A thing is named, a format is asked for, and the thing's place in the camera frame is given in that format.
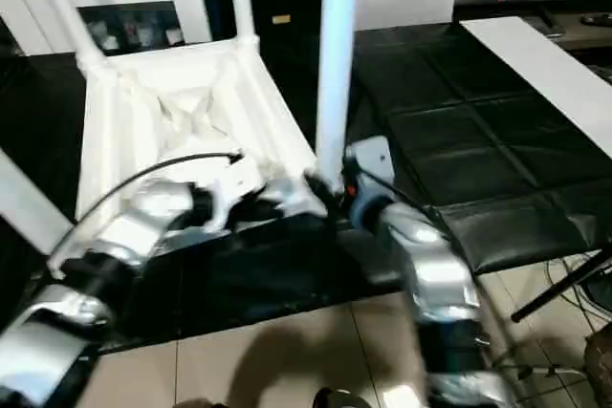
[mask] black wire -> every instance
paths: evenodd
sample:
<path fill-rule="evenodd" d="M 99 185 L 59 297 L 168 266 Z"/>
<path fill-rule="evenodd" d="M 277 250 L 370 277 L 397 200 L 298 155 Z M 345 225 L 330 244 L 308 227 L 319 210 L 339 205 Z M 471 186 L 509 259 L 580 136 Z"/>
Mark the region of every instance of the black wire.
<path fill-rule="evenodd" d="M 133 176 L 128 177 L 123 182 L 114 186 L 110 191 L 108 191 L 104 196 L 102 196 L 99 200 L 96 201 L 94 205 L 92 205 L 87 212 L 83 214 L 83 216 L 78 220 L 75 225 L 70 228 L 66 233 L 61 237 L 59 242 L 55 245 L 51 253 L 49 254 L 49 258 L 51 259 L 53 256 L 57 254 L 57 252 L 68 242 L 68 240 L 72 237 L 73 234 L 79 229 L 82 224 L 89 219 L 98 208 L 103 205 L 109 198 L 111 198 L 116 193 L 122 191 L 127 185 L 133 183 L 134 181 L 140 179 L 143 176 L 147 176 L 155 171 L 159 171 L 160 169 L 164 169 L 168 166 L 179 164 L 182 162 L 203 160 L 207 158 L 228 158 L 230 162 L 238 161 L 242 158 L 241 154 L 233 154 L 233 153 L 198 153 L 195 155 L 186 155 L 184 157 L 173 158 L 172 160 L 158 162 L 157 164 L 153 164 L 147 168 L 144 168 L 142 171 L 137 172 Z"/>
<path fill-rule="evenodd" d="M 553 282 L 553 276 L 551 275 L 551 272 L 550 272 L 550 265 L 551 265 L 551 262 L 550 262 L 550 261 L 548 261 L 548 262 L 546 262 L 546 263 L 545 263 L 545 267 L 546 267 L 546 279 L 547 279 L 547 281 L 548 281 L 548 284 L 552 286 L 552 285 L 554 284 L 554 282 Z M 574 291 L 574 293 L 576 293 L 576 294 L 577 294 L 577 295 L 576 295 L 577 299 L 580 299 L 580 300 L 581 300 L 580 295 L 579 295 L 579 292 L 578 292 L 577 290 L 575 290 L 575 291 Z M 575 301 L 572 301 L 572 300 L 571 300 L 571 299 L 569 299 L 569 298 L 568 298 L 568 297 L 567 297 L 567 296 L 566 296 L 564 293 L 562 293 L 562 294 L 560 295 L 560 297 L 561 297 L 561 299 L 562 299 L 563 301 L 565 301 L 566 303 L 569 303 L 569 304 L 570 304 L 570 305 L 572 305 L 574 308 L 577 308 L 577 309 L 581 310 L 581 311 L 582 311 L 582 313 L 587 313 L 587 314 L 589 314 L 589 315 L 592 315 L 593 317 L 597 317 L 598 319 L 604 320 L 604 321 L 606 321 L 606 322 L 608 322 L 608 321 L 609 321 L 609 318 L 604 317 L 602 314 L 600 314 L 600 313 L 598 313 L 598 312 L 589 311 L 589 310 L 587 310 L 587 309 L 586 309 L 584 306 L 582 306 L 582 308 L 581 308 L 579 303 L 577 303 L 577 302 L 575 302 Z"/>
<path fill-rule="evenodd" d="M 431 212 L 429 211 L 429 209 L 425 208 L 422 204 L 417 203 L 414 198 L 411 198 L 410 196 L 408 196 L 406 193 L 404 193 L 401 189 L 399 189 L 397 186 L 395 186 L 393 183 L 389 183 L 388 181 L 386 181 L 385 179 L 381 179 L 380 177 L 378 177 L 377 175 L 371 173 L 370 171 L 363 169 L 361 166 L 357 165 L 358 169 L 360 170 L 360 172 L 369 177 L 370 179 L 372 179 L 374 182 L 378 183 L 379 185 L 384 186 L 386 189 L 388 189 L 389 191 L 392 191 L 393 193 L 395 193 L 396 195 L 398 195 L 402 201 L 404 201 L 406 204 L 411 205 L 412 207 L 416 208 L 417 210 L 420 210 L 421 212 L 423 212 L 431 221 L 437 221 L 438 219 L 435 216 L 431 215 Z"/>
<path fill-rule="evenodd" d="M 565 260 L 561 259 L 561 263 L 565 267 L 565 271 L 569 274 L 571 272 L 571 270 L 570 270 L 570 267 L 567 265 L 567 262 Z M 576 296 L 576 301 L 578 301 L 579 308 L 582 311 L 582 315 L 584 315 L 584 318 L 586 319 L 586 322 L 589 324 L 589 328 L 591 329 L 591 332 L 596 333 L 597 329 L 593 325 L 593 321 L 591 320 L 591 316 L 587 313 L 586 308 L 582 304 L 582 299 L 580 298 L 580 295 L 578 293 L 578 289 L 576 287 L 576 284 L 572 284 L 572 290 L 574 291 L 574 295 Z"/>

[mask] black stand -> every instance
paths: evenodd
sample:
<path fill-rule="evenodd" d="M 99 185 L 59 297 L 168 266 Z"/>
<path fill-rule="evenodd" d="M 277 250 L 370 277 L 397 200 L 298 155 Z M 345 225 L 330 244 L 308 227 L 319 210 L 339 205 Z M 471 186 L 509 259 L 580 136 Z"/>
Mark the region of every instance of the black stand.
<path fill-rule="evenodd" d="M 585 262 L 580 268 L 570 272 L 563 279 L 553 284 L 546 291 L 541 293 L 538 297 L 527 303 L 520 310 L 516 311 L 510 316 L 513 322 L 520 322 L 529 314 L 536 312 L 544 305 L 547 305 L 559 295 L 564 293 L 573 285 L 583 281 L 591 274 L 595 273 L 601 268 L 606 262 L 612 259 L 612 246 L 604 247 L 597 255 Z"/>

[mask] beige floor tile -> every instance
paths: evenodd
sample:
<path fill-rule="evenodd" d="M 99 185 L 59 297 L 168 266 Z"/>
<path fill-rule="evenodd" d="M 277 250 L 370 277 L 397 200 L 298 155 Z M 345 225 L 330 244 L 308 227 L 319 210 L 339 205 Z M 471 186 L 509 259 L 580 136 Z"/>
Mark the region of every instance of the beige floor tile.
<path fill-rule="evenodd" d="M 483 325 L 491 336 L 493 357 L 499 357 L 516 343 L 529 341 L 533 332 L 526 321 L 515 324 L 510 315 L 515 310 L 514 300 L 497 273 L 478 277 Z"/>
<path fill-rule="evenodd" d="M 570 269 L 576 269 L 582 263 L 584 263 L 586 259 L 584 255 L 574 255 L 572 257 L 565 257 L 564 260 Z M 549 271 L 551 273 L 551 278 L 553 282 L 558 282 L 559 280 L 561 280 L 563 277 L 567 275 L 567 270 L 565 266 L 560 262 L 560 260 L 553 262 L 550 266 Z M 563 293 L 563 295 L 570 301 L 573 301 L 579 307 L 579 301 L 573 289 L 567 290 L 566 292 Z M 582 306 L 587 311 L 590 311 L 589 318 L 591 319 L 591 324 L 594 326 L 595 330 L 599 330 L 603 328 L 606 324 L 608 324 L 608 322 L 612 321 L 612 314 L 605 314 L 605 313 L 601 313 L 601 311 L 597 311 L 596 308 L 591 306 L 590 303 L 584 300 L 582 297 L 581 297 L 581 303 L 582 303 Z"/>
<path fill-rule="evenodd" d="M 176 342 L 103 357 L 78 408 L 174 405 Z"/>
<path fill-rule="evenodd" d="M 586 340 L 581 336 L 555 336 L 540 339 L 544 353 L 555 365 L 581 369 L 584 366 L 584 347 Z M 565 384 L 584 379 L 582 375 L 561 375 Z"/>
<path fill-rule="evenodd" d="M 410 408 L 415 394 L 423 394 L 423 361 L 403 293 L 354 302 L 374 387 L 383 408 Z"/>
<path fill-rule="evenodd" d="M 231 408 L 309 408 L 323 386 L 376 407 L 348 306 L 304 312 L 179 342 L 179 401 Z"/>
<path fill-rule="evenodd" d="M 498 274 L 518 307 L 524 306 L 549 287 L 543 263 L 508 269 Z M 591 333 L 582 312 L 561 298 L 534 312 L 525 321 L 537 339 L 562 335 L 587 336 Z"/>
<path fill-rule="evenodd" d="M 574 402 L 565 389 L 531 398 L 524 405 L 534 408 L 575 408 Z"/>
<path fill-rule="evenodd" d="M 512 384 L 519 398 L 535 396 L 563 386 L 559 376 L 547 377 L 546 375 L 532 374 L 519 379 L 518 372 L 520 369 L 508 368 L 524 365 L 548 368 L 550 362 L 539 344 L 532 341 L 519 344 L 516 349 L 508 354 L 507 358 L 499 363 L 502 374 Z"/>
<path fill-rule="evenodd" d="M 598 408 L 597 402 L 595 401 L 595 394 L 588 381 L 569 386 L 567 391 L 570 393 L 570 397 L 577 408 Z"/>

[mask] black leather surface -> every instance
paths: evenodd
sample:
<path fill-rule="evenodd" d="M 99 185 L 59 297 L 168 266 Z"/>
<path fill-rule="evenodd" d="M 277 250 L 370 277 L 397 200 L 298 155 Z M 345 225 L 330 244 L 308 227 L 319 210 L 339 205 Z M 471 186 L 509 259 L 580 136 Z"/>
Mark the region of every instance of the black leather surface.
<path fill-rule="evenodd" d="M 398 185 L 419 190 L 476 273 L 606 244 L 612 160 L 463 28 L 435 31 L 358 34 Z"/>
<path fill-rule="evenodd" d="M 608 240 L 610 160 L 513 71 L 446 26 L 358 34 L 348 139 L 386 133 L 398 184 L 451 228 L 485 272 Z M 262 57 L 310 142 L 315 38 Z M 74 213 L 85 97 L 69 55 L 0 61 L 0 146 Z M 0 326 L 43 259 L 0 222 Z M 297 217 L 154 259 L 114 349 L 164 342 L 399 288 L 358 231 Z"/>

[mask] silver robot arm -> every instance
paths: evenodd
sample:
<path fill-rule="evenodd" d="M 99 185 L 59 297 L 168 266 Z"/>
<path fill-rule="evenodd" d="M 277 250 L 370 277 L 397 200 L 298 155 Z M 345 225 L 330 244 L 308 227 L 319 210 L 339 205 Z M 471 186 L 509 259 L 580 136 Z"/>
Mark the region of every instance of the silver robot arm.
<path fill-rule="evenodd" d="M 0 406 L 77 403 L 157 244 L 196 208 L 212 215 L 206 191 L 148 183 L 84 253 L 63 263 L 64 279 L 46 287 L 0 336 Z"/>
<path fill-rule="evenodd" d="M 489 340 L 470 269 L 417 204 L 407 204 L 389 189 L 394 172 L 386 139 L 358 142 L 348 156 L 345 174 L 357 192 L 351 221 L 371 231 L 400 267 L 425 363 L 423 403 L 513 406 L 510 387 L 487 368 Z"/>

